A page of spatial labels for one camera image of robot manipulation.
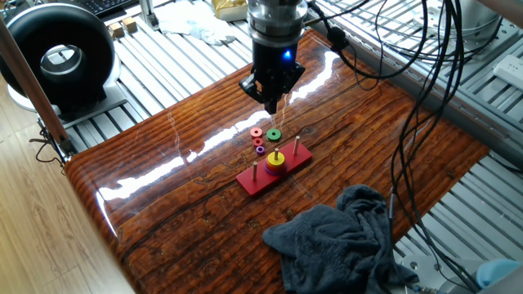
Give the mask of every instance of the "gray towel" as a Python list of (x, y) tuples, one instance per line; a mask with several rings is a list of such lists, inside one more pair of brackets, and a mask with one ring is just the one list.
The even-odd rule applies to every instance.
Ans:
[(336, 209), (317, 205), (267, 229), (263, 241), (281, 253), (289, 292), (382, 294), (385, 283), (418, 281), (409, 269), (394, 266), (388, 226), (383, 196), (355, 185), (338, 196)]

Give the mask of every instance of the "green ring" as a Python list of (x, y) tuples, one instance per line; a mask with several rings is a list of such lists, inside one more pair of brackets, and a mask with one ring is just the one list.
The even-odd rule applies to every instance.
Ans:
[(278, 129), (270, 129), (269, 131), (267, 131), (267, 139), (269, 139), (269, 141), (278, 141), (280, 138), (281, 131), (279, 131)]

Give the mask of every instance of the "tower of hanoi puzzle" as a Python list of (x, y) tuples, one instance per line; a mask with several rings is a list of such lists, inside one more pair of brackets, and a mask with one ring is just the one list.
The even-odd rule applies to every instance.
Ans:
[(300, 143), (300, 137), (297, 136), (294, 142), (269, 153), (262, 163), (254, 162), (252, 167), (238, 174), (236, 180), (254, 197), (296, 171), (311, 158), (312, 153)]

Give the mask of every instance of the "red wooden base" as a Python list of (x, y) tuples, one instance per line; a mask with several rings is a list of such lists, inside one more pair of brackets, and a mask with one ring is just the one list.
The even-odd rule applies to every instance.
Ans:
[(312, 153), (301, 143), (298, 144), (296, 155), (293, 154), (293, 151), (294, 142), (291, 142), (285, 145), (283, 148), (279, 149), (279, 152), (285, 156), (285, 164), (287, 166), (287, 172), (285, 172), (284, 175), (274, 176), (268, 173), (265, 170), (266, 158), (264, 158), (263, 161), (258, 163), (256, 180), (253, 180), (252, 167), (238, 174), (236, 176), (236, 180), (240, 185), (242, 185), (242, 187), (244, 187), (251, 197), (256, 196), (264, 189), (275, 184), (278, 180), (284, 179), (286, 176), (297, 170), (300, 166), (312, 158)]

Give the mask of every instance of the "keyboard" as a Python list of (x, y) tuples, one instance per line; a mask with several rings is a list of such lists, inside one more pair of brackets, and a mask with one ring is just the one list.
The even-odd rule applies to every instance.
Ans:
[(136, 4), (138, 0), (78, 0), (78, 3), (98, 18), (102, 18)]

